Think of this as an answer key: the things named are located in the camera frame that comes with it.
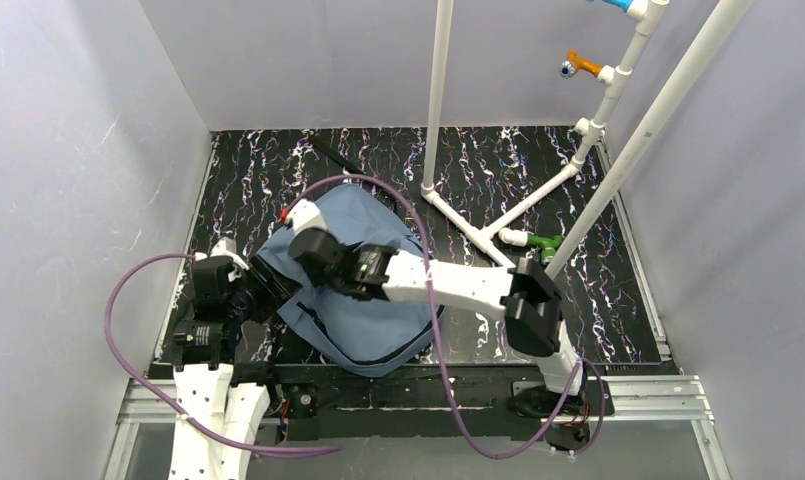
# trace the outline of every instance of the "white pvc pipe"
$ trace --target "white pvc pipe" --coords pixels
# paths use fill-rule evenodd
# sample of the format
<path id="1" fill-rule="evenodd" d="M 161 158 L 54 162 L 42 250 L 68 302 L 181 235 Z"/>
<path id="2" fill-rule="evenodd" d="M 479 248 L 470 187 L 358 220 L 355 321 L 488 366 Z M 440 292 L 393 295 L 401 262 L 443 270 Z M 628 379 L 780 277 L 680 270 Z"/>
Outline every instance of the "white pvc pipe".
<path id="1" fill-rule="evenodd" d="M 615 70 L 613 83 L 605 89 L 605 96 L 602 97 L 602 103 L 600 103 L 599 108 L 596 110 L 596 115 L 593 116 L 593 124 L 598 128 L 591 128 L 587 134 L 582 136 L 582 143 L 579 145 L 576 154 L 573 155 L 571 160 L 573 165 L 581 168 L 585 163 L 585 158 L 588 152 L 590 152 L 591 147 L 599 141 L 602 129 L 605 128 L 605 125 L 611 118 L 614 107 L 617 106 L 617 102 L 620 101 L 623 90 L 626 89 L 626 85 L 629 83 L 629 78 L 631 78 L 635 64 L 638 63 L 638 59 L 644 49 L 646 49 L 649 37 L 652 36 L 655 27 L 658 26 L 658 22 L 661 20 L 661 16 L 669 3 L 670 0 L 649 0 L 647 2 L 644 19 L 635 27 L 635 34 L 632 36 L 632 41 L 629 42 L 626 53 L 623 54 L 623 60 L 620 61 L 620 65 L 617 65 Z"/>
<path id="2" fill-rule="evenodd" d="M 507 227 L 509 223 L 513 222 L 517 217 L 525 213 L 526 210 L 532 208 L 543 197 L 549 195 L 550 192 L 558 188 L 559 185 L 566 182 L 570 177 L 578 173 L 578 169 L 572 164 L 568 163 L 564 168 L 558 172 L 557 175 L 550 178 L 549 181 L 544 183 L 540 188 L 532 192 L 531 195 L 524 198 L 511 210 L 505 212 L 505 215 L 494 220 L 493 223 L 481 230 L 485 238 L 493 238 L 499 230 Z"/>
<path id="3" fill-rule="evenodd" d="M 635 64 L 638 63 L 638 59 L 646 48 L 647 42 L 649 42 L 649 35 L 641 33 L 640 30 L 636 28 L 632 41 L 629 43 L 626 53 L 623 54 L 623 60 L 620 61 L 620 65 L 618 65 L 621 70 L 624 72 L 634 70 Z"/>
<path id="4" fill-rule="evenodd" d="M 437 1 L 437 21 L 434 27 L 434 51 L 431 60 L 431 90 L 429 119 L 426 131 L 426 158 L 420 190 L 425 196 L 434 190 L 434 164 L 437 157 L 437 137 L 440 133 L 440 107 L 443 105 L 443 81 L 446 79 L 446 58 L 449 55 L 449 29 L 452 26 L 453 0 Z"/>
<path id="5" fill-rule="evenodd" d="M 479 250 L 484 252 L 487 256 L 493 259 L 496 263 L 499 264 L 500 267 L 514 267 L 514 262 L 512 262 L 508 257 L 505 256 L 504 253 L 499 251 L 496 248 L 496 245 L 490 241 L 490 237 L 486 237 L 481 230 L 478 228 L 470 225 L 466 218 L 462 217 L 458 212 L 452 209 L 452 207 L 446 203 L 437 192 L 432 190 L 429 193 L 425 193 L 423 198 L 426 199 L 430 204 L 434 205 L 440 213 L 442 213 L 446 218 L 449 219 L 450 222 L 454 223 L 456 227 L 458 227 L 461 232 L 466 235 L 467 239 L 472 242 L 473 245 L 476 246 Z"/>
<path id="6" fill-rule="evenodd" d="M 502 243 L 514 245 L 515 247 L 525 247 L 529 244 L 529 232 L 522 230 L 511 230 L 510 228 L 502 228 L 499 230 L 499 239 Z"/>
<path id="7" fill-rule="evenodd" d="M 735 28 L 738 20 L 752 4 L 752 0 L 720 0 L 714 11 L 705 21 L 702 29 L 694 38 L 693 43 L 685 52 L 682 60 L 670 74 L 667 83 L 658 92 L 658 96 L 644 115 L 635 132 L 623 147 L 611 170 L 602 180 L 596 193 L 591 197 L 582 211 L 576 224 L 567 234 L 564 243 L 558 248 L 552 261 L 546 267 L 546 274 L 552 278 L 561 271 L 582 239 L 590 231 L 602 211 L 614 198 L 626 176 L 632 171 L 635 164 L 641 159 L 646 149 L 664 128 L 673 110 L 679 106 L 682 99 L 702 74 L 708 62 L 714 58 L 717 50 L 723 45 L 726 37 Z"/>

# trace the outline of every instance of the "pvc pipe joint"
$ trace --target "pvc pipe joint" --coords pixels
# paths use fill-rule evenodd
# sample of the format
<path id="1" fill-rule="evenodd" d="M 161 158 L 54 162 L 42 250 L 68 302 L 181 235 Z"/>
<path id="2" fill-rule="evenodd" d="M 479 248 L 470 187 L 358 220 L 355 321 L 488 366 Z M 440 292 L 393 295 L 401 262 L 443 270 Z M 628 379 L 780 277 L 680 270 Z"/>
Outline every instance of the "pvc pipe joint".
<path id="1" fill-rule="evenodd" d="M 528 232 L 511 230 L 510 228 L 499 230 L 499 239 L 502 240 L 502 243 L 514 245 L 515 247 L 525 247 L 529 244 Z"/>
<path id="2" fill-rule="evenodd" d="M 431 195 L 432 193 L 434 193 L 434 183 L 432 183 L 432 185 L 430 187 L 426 186 L 425 179 L 423 179 L 423 183 L 420 184 L 420 195 L 423 198 L 426 198 L 429 195 Z"/>
<path id="3" fill-rule="evenodd" d="M 640 22 L 635 30 L 641 35 L 649 36 L 652 35 L 652 32 L 655 31 L 655 27 L 658 26 L 658 22 L 661 21 L 661 16 L 664 14 L 664 10 L 667 8 L 670 0 L 643 1 L 646 3 L 646 10 L 643 15 L 641 15 L 642 18 L 640 19 Z"/>
<path id="4" fill-rule="evenodd" d="M 585 117 L 579 119 L 576 122 L 576 126 L 573 127 L 573 130 L 581 136 L 587 135 L 588 128 L 590 128 L 590 120 Z"/>
<path id="5" fill-rule="evenodd" d="M 599 74 L 596 76 L 596 79 L 602 82 L 604 85 L 610 86 L 611 83 L 614 81 L 614 77 L 615 77 L 614 67 L 604 65 L 599 70 Z"/>
<path id="6" fill-rule="evenodd" d="M 450 222 L 454 223 L 456 227 L 467 237 L 470 242 L 475 245 L 479 250 L 485 253 L 488 257 L 492 258 L 494 262 L 499 264 L 500 267 L 514 267 L 512 262 L 504 253 L 502 253 L 496 245 L 478 228 L 470 225 L 470 223 L 456 212 L 440 195 L 432 190 L 428 194 L 423 194 L 423 198 L 434 205 L 440 213 L 443 214 Z"/>
<path id="7" fill-rule="evenodd" d="M 642 22 L 646 16 L 647 0 L 634 0 L 625 10 L 626 15 L 636 22 Z"/>
<path id="8" fill-rule="evenodd" d="M 490 225 L 481 229 L 481 233 L 484 235 L 485 238 L 490 239 L 494 235 L 497 234 L 500 230 L 507 227 L 508 224 L 516 220 L 520 215 L 526 212 L 526 210 L 532 208 L 537 202 L 539 202 L 543 197 L 549 195 L 553 190 L 558 188 L 562 183 L 566 182 L 571 177 L 574 177 L 577 173 L 579 173 L 579 168 L 572 163 L 568 163 L 564 165 L 564 168 L 558 172 L 557 175 L 550 178 L 546 181 L 543 185 L 538 187 L 537 190 L 532 192 L 528 197 L 524 198 L 520 201 L 517 205 L 514 205 L 513 208 L 505 212 L 504 215 L 497 218 L 493 221 Z"/>
<path id="9" fill-rule="evenodd" d="M 626 85 L 629 83 L 629 77 L 632 75 L 632 71 L 621 70 L 619 66 L 612 70 L 614 71 L 614 75 L 611 78 L 611 83 L 608 84 L 608 88 L 605 89 L 605 96 L 619 99 L 623 90 L 626 89 Z"/>
<path id="10" fill-rule="evenodd" d="M 602 133 L 602 129 L 605 128 L 605 124 L 602 125 L 594 122 L 591 120 L 588 122 L 588 136 L 595 142 L 596 139 L 599 138 L 599 134 Z"/>
<path id="11" fill-rule="evenodd" d="M 622 148 L 617 160 L 612 164 L 579 218 L 576 219 L 573 228 L 564 239 L 564 243 L 555 253 L 555 257 L 547 265 L 546 274 L 549 277 L 555 278 L 564 265 L 570 261 L 576 248 L 588 231 L 593 228 L 593 224 L 614 195 L 617 194 L 632 168 L 641 159 L 652 141 L 658 138 L 658 132 L 664 128 L 673 111 L 696 83 L 705 67 L 752 3 L 753 0 L 720 0 L 714 7 L 702 29 L 691 42 L 673 73 L 670 74 L 667 83 L 658 92 L 655 101 L 652 102 L 634 133 L 629 137 L 629 141 Z M 652 0 L 649 6 L 663 10 L 666 4 L 666 0 Z"/>

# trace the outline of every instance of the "orange pipe fitting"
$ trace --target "orange pipe fitting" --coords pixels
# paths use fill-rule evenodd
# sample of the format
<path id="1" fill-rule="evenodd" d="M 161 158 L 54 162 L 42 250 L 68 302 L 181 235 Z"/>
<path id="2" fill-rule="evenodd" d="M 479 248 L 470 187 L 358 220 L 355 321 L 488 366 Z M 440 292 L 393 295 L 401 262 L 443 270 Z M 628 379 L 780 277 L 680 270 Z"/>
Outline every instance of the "orange pipe fitting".
<path id="1" fill-rule="evenodd" d="M 594 77 L 599 76 L 602 71 L 602 65 L 597 65 L 586 58 L 580 57 L 575 50 L 567 52 L 567 61 L 575 65 L 578 70 L 590 72 Z"/>

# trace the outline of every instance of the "black marble floor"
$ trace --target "black marble floor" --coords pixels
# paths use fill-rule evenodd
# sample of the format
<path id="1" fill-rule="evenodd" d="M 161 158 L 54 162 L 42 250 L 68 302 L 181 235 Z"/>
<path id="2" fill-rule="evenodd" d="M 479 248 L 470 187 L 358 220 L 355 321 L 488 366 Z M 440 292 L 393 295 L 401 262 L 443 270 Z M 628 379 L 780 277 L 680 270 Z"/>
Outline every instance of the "black marble floor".
<path id="1" fill-rule="evenodd" d="M 412 200 L 427 221 L 436 258 L 467 265 L 490 264 L 420 198 L 425 150 L 425 129 L 420 128 L 218 133 L 190 251 L 206 252 L 220 237 L 231 236 L 243 255 L 254 254 L 278 228 L 282 207 L 297 193 L 315 180 L 342 173 L 339 166 L 313 150 L 308 141 L 312 133 L 368 175 L 389 182 Z M 555 175 L 578 140 L 568 127 L 443 129 L 437 153 L 437 190 L 474 226 L 481 227 Z M 541 236 L 564 235 L 602 177 L 594 150 L 580 175 L 552 192 L 512 227 Z M 407 223 L 413 227 L 410 219 Z M 515 257 L 528 254 L 513 247 L 503 251 Z M 556 282 L 565 292 L 564 316 L 580 354 L 608 364 L 660 361 L 613 206 L 605 210 Z M 181 297 L 177 297 L 178 306 Z M 507 346 L 500 321 L 447 308 L 442 325 L 449 363 L 529 361 Z M 326 363 L 280 320 L 264 326 L 247 324 L 244 337 L 238 349 L 240 361 Z M 435 362 L 431 349 L 412 360 Z"/>

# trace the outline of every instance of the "metal frame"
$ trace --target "metal frame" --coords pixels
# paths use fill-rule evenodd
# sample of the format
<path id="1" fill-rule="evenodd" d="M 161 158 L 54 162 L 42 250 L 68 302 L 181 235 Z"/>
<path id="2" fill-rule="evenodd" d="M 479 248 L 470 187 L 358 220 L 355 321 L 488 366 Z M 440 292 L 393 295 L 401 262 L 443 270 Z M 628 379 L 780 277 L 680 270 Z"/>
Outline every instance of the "metal frame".
<path id="1" fill-rule="evenodd" d="M 605 132 L 600 135 L 599 143 L 596 145 L 596 150 L 599 155 L 599 163 L 605 172 L 611 168 L 611 159 L 608 156 L 608 149 L 605 146 Z M 623 197 L 618 190 L 614 195 L 614 210 L 617 213 L 617 220 L 620 222 L 620 230 L 623 232 L 623 237 L 626 243 L 626 248 L 629 251 L 629 257 L 632 261 L 632 267 L 635 270 L 635 277 L 638 280 L 638 287 L 640 288 L 641 296 L 643 297 L 644 307 L 646 308 L 647 316 L 649 317 L 650 326 L 655 333 L 656 345 L 658 346 L 658 353 L 661 355 L 662 360 L 671 360 L 672 353 L 670 347 L 667 345 L 667 335 L 664 331 L 664 326 L 661 324 L 658 310 L 655 307 L 655 299 L 652 296 L 652 291 L 649 288 L 649 282 L 646 278 L 646 273 L 643 269 L 643 264 L 640 261 L 640 255 L 637 251 L 637 246 L 632 233 L 632 226 L 629 222 L 629 215 L 626 212 Z M 711 480 L 729 480 L 729 469 L 726 466 L 726 460 L 723 457 L 723 452 L 720 450 L 720 442 L 717 440 L 717 435 L 714 432 L 714 418 L 703 420 L 691 420 L 691 425 L 694 429 L 696 442 L 699 446 L 700 454 L 702 454 L 702 461 L 705 465 L 705 471 L 708 473 L 708 478 Z"/>
<path id="2" fill-rule="evenodd" d="M 616 413 L 605 421 L 690 421 L 695 441 L 711 480 L 728 480 L 729 471 L 714 433 L 714 413 L 696 375 L 635 375 L 605 377 Z M 158 388 L 175 396 L 173 380 L 153 380 Z M 515 389 L 537 382 L 518 382 Z M 174 423 L 175 412 L 142 385 L 132 382 L 125 392 L 106 480 L 124 480 L 136 441 L 145 423 Z M 571 417 L 559 418 L 569 421 Z M 277 418 L 264 418 L 262 425 L 278 425 Z"/>

